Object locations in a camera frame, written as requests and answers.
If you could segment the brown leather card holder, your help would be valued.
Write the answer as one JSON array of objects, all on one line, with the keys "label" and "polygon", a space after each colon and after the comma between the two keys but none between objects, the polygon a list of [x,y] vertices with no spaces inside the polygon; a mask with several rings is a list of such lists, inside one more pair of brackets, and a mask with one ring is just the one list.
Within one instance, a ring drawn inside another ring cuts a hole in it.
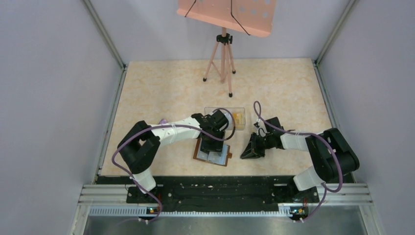
[{"label": "brown leather card holder", "polygon": [[232,158],[230,146],[224,145],[221,152],[205,153],[201,151],[201,139],[197,139],[193,159],[204,163],[226,167],[229,159]]}]

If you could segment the clear plastic card box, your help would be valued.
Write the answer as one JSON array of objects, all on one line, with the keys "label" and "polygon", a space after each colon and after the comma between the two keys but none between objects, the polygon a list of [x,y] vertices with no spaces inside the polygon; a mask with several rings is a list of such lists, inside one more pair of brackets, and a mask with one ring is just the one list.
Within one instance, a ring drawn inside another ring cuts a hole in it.
[{"label": "clear plastic card box", "polygon": [[222,112],[225,117],[228,119],[229,125],[226,130],[232,130],[235,127],[236,131],[242,131],[245,129],[246,117],[245,117],[245,108],[218,108],[218,107],[205,107],[205,115],[213,114],[216,110]]}]

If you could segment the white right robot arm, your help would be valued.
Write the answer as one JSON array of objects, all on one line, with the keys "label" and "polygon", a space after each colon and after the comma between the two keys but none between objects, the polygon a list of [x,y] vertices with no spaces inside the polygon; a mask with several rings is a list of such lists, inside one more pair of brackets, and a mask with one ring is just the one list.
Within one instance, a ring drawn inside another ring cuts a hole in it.
[{"label": "white right robot arm", "polygon": [[294,202],[301,201],[307,190],[360,167],[360,162],[342,133],[337,128],[319,134],[296,134],[284,130],[277,117],[266,120],[264,135],[251,133],[241,159],[258,159],[265,151],[276,148],[299,150],[310,154],[312,166],[292,177],[287,183],[287,196]]}]

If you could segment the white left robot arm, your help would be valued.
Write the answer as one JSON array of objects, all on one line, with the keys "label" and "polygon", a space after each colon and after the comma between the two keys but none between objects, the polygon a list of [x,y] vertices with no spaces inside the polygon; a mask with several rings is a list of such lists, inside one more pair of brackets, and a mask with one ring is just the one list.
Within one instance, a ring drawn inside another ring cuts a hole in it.
[{"label": "white left robot arm", "polygon": [[115,151],[127,164],[124,169],[138,184],[138,196],[144,202],[152,202],[157,196],[155,179],[150,166],[160,147],[178,141],[200,139],[199,149],[209,154],[223,150],[224,142],[231,139],[236,123],[231,112],[217,108],[212,113],[195,113],[176,122],[149,125],[137,122],[121,140]]}]

